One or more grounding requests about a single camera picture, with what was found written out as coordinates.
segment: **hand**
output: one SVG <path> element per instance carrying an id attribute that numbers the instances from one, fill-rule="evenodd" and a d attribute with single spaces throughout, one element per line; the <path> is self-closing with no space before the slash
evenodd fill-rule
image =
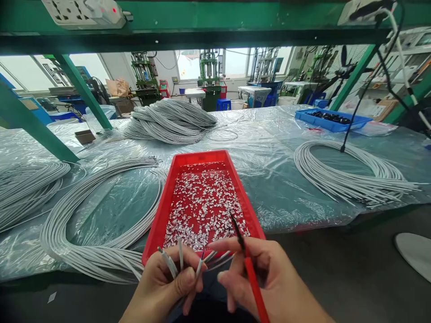
<path id="1" fill-rule="evenodd" d="M 174 280 L 162 254 L 155 252 L 151 255 L 120 323 L 163 322 L 173 306 L 185 296 L 187 298 L 183 304 L 183 314 L 189 314 L 196 292 L 203 289 L 202 273 L 207 267 L 205 264 L 202 265 L 201 274 L 196 281 L 195 271 L 198 269 L 199 256 L 189 247 L 183 245 L 182 249 L 184 270 Z M 179 263 L 178 246 L 164 251 L 176 264 Z"/>
<path id="2" fill-rule="evenodd" d="M 244 238 L 246 248 L 256 260 L 256 274 L 264 278 L 262 298 L 271 323 L 333 322 L 299 277 L 288 256 L 275 241 Z M 208 245 L 215 251 L 236 252 L 230 269 L 218 274 L 217 279 L 228 294 L 228 311 L 236 310 L 236 302 L 257 319 L 256 302 L 250 282 L 244 278 L 244 256 L 237 237 L 221 239 Z"/>

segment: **fan blade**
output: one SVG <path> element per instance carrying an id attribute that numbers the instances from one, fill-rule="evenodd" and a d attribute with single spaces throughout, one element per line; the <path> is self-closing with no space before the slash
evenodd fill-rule
<path id="1" fill-rule="evenodd" d="M 347 46 L 343 45 L 343 47 L 341 48 L 341 66 L 346 66 L 346 61 L 347 61 Z"/>

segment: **white bucket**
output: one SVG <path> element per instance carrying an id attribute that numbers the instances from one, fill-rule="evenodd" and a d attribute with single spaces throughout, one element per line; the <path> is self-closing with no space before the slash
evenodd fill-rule
<path id="1" fill-rule="evenodd" d="M 296 97 L 294 96 L 281 96 L 278 98 L 278 105 L 292 105 L 295 103 Z"/>
<path id="2" fill-rule="evenodd" d="M 242 105 L 245 103 L 245 100 L 231 100 L 230 103 L 232 103 L 232 110 L 241 110 Z"/>

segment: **red plastic tray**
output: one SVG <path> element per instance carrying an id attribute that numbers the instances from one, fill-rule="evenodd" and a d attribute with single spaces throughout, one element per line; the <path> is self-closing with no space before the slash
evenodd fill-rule
<path id="1" fill-rule="evenodd" d="M 144 253 L 142 254 L 142 264 L 145 266 L 148 258 L 157 251 L 157 247 L 162 247 L 165 241 L 166 228 L 171 213 L 171 204 L 174 201 L 174 189 L 176 180 L 182 174 L 184 166 L 206 164 L 211 162 L 224 163 L 225 169 L 220 171 L 228 171 L 229 177 L 232 181 L 233 188 L 238 198 L 238 202 L 242 209 L 246 227 L 250 232 L 250 236 L 260 239 L 265 239 L 264 232 L 256 217 L 247 194 L 242 186 L 238 174 L 233 166 L 227 150 L 215 150 L 201 153 L 186 153 L 175 155 L 169 174 L 167 176 L 166 185 L 163 189 L 162 197 L 158 205 L 157 213 L 154 217 L 153 225 L 150 230 L 150 235 L 145 245 Z M 210 254 L 210 250 L 205 252 L 205 257 Z"/>

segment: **red-handled tool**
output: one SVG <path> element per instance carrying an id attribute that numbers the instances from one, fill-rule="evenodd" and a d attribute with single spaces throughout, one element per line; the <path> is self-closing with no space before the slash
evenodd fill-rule
<path id="1" fill-rule="evenodd" d="M 246 266 L 246 271 L 248 275 L 248 280 L 250 281 L 251 290 L 253 291 L 253 296 L 255 297 L 257 311 L 259 313 L 259 318 L 262 323 L 269 323 L 268 313 L 266 312 L 264 299 L 262 298 L 262 294 L 260 293 L 259 282 L 257 281 L 257 276 L 255 272 L 255 267 L 253 265 L 253 260 L 251 259 L 250 252 L 246 248 L 244 244 L 244 239 L 239 232 L 239 228 L 235 218 L 233 217 L 232 210 L 229 210 L 230 217 L 232 218 L 233 226 L 235 227 L 235 231 L 238 236 L 238 242 L 241 245 L 242 252 L 244 253 L 244 263 Z"/>

